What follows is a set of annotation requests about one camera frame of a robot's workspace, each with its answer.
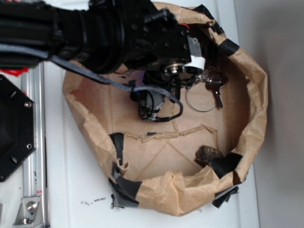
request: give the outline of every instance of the brown paper bag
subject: brown paper bag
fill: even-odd
[[[67,72],[64,95],[91,150],[95,153],[120,206],[155,209],[184,215],[214,200],[215,194],[242,183],[265,136],[267,77],[242,49],[215,29],[215,20],[179,6],[169,8],[179,23],[196,24],[227,56],[222,72],[229,78],[221,89],[223,110],[200,113],[191,109],[182,89],[183,115],[166,123],[144,122],[128,92]],[[128,83],[140,73],[120,68],[106,77]],[[190,91],[196,106],[214,104],[204,83]],[[166,102],[159,115],[178,112]],[[226,156],[202,168],[195,153],[202,145]]]

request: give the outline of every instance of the black tape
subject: black tape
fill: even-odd
[[[194,11],[205,14],[208,18],[214,20],[214,17],[210,13],[210,11],[204,6],[200,5],[197,8],[194,9]],[[218,22],[216,21],[213,26],[211,26],[212,30],[218,33],[219,35],[224,33],[224,30],[221,26],[219,26]]]
[[[116,149],[116,157],[120,159],[119,164],[123,165],[124,134],[114,133],[110,135]]]
[[[111,179],[109,179],[109,184],[113,192],[112,199],[114,207],[138,207],[139,202],[124,195],[123,190],[119,187],[118,184],[115,184]]]
[[[142,184],[141,181],[130,181],[119,175],[119,169],[116,164],[113,165],[113,177],[116,184],[109,179],[109,184],[113,192],[114,207],[138,207],[139,202],[136,201],[137,192]]]
[[[209,161],[209,165],[214,170],[218,178],[222,178],[227,173],[234,171],[242,159],[242,155],[229,153],[225,158],[215,158]]]
[[[228,191],[227,193],[225,193],[221,197],[215,199],[212,202],[212,205],[215,206],[216,208],[220,208],[223,205],[224,202],[229,201],[231,195],[237,194],[237,193],[238,193],[238,187],[232,187],[232,189],[230,191]]]
[[[237,50],[239,49],[239,45],[232,42],[230,39],[225,39],[223,43],[219,45],[218,48],[221,51],[221,53],[229,57],[237,52]]]

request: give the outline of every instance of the red wire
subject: red wire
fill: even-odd
[[[187,30],[189,31],[190,26],[189,26],[188,24],[186,24],[186,23],[180,23],[180,25],[186,26],[186,27],[187,27]]]

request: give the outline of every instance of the black mounting plate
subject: black mounting plate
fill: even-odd
[[[34,102],[0,75],[0,182],[35,149]]]

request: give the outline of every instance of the wire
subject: wire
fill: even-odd
[[[187,92],[186,92],[186,101],[187,101],[188,105],[189,105],[192,109],[194,109],[194,110],[196,110],[196,111],[198,111],[198,112],[206,113],[206,112],[209,112],[209,111],[213,110],[213,109],[217,106],[217,103],[215,103],[215,105],[214,105],[212,108],[210,108],[210,109],[201,110],[201,109],[198,109],[198,108],[194,107],[194,106],[190,103],[190,99],[189,99],[189,92],[190,92],[190,89],[191,89],[193,86],[195,86],[196,84],[200,83],[200,82],[201,82],[201,81],[198,81],[198,82],[194,83],[191,87],[186,88],[186,89],[187,89]]]
[[[25,47],[25,46],[0,44],[0,52],[24,54],[24,55],[29,55],[29,56],[35,56],[35,57],[38,57],[43,60],[49,60],[49,61],[55,63],[56,65],[62,67],[65,70],[82,75],[84,77],[87,77],[87,78],[89,78],[93,81],[99,82],[99,83],[114,86],[116,88],[119,88],[119,89],[127,91],[127,92],[139,92],[139,91],[145,91],[145,90],[146,91],[155,91],[157,93],[160,93],[160,94],[168,97],[171,102],[175,102],[179,105],[180,112],[178,114],[171,116],[171,117],[157,117],[155,120],[156,122],[167,122],[172,119],[175,119],[175,118],[181,116],[182,111],[183,111],[182,103],[175,96],[173,96],[169,91],[156,87],[156,86],[144,85],[144,86],[135,86],[134,88],[131,88],[128,85],[123,85],[121,83],[112,81],[111,79],[102,77],[90,70],[76,66],[75,64],[72,64],[66,60],[60,59],[57,56],[49,57],[49,54],[46,51],[41,51],[41,50],[37,50],[34,48]]]

